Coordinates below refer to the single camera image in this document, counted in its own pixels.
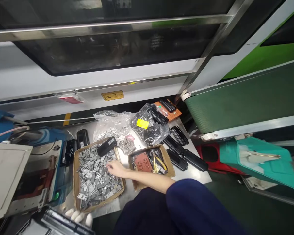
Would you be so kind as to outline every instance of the yellow warning label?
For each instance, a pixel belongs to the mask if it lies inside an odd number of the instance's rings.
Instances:
[[[139,126],[141,128],[147,129],[149,122],[144,121],[142,119],[137,119],[136,126]]]
[[[108,93],[101,93],[101,96],[105,101],[117,100],[117,99],[124,98],[123,91],[113,91],[113,92],[108,92]]]

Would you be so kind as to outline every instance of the machine window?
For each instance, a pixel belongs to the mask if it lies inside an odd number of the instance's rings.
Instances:
[[[294,43],[294,15],[275,31],[261,46]]]
[[[0,0],[0,29],[226,14],[235,0]],[[219,24],[14,44],[52,76],[199,58]]]
[[[15,42],[52,76],[199,58],[219,25]]]
[[[0,29],[226,14],[235,0],[0,0]]]
[[[216,55],[236,53],[284,2],[285,0],[254,0],[218,48]]]

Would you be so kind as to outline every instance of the plastic bag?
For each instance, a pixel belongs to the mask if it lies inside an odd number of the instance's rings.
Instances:
[[[114,136],[119,142],[130,132],[132,113],[117,113],[113,110],[99,111],[94,114],[98,121],[94,131],[94,142]]]
[[[129,155],[135,150],[134,137],[132,135],[127,135],[124,140],[119,143],[119,148],[123,151],[124,155]]]
[[[131,120],[131,127],[144,142],[154,145],[163,141],[170,134],[170,128],[168,124],[161,125],[155,123],[151,114],[147,112],[150,108],[157,109],[157,106],[154,104],[145,104]],[[147,129],[137,126],[139,119],[148,122]]]

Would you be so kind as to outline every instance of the floor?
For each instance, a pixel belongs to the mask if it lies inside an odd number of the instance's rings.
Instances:
[[[205,186],[215,194],[249,234],[293,234],[294,206],[249,192],[234,177],[210,172],[213,182]],[[112,234],[121,211],[94,219],[96,235]]]

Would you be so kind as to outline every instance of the green conveyor belt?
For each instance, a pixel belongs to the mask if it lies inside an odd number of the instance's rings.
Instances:
[[[185,100],[202,134],[294,115],[294,63],[249,77]]]

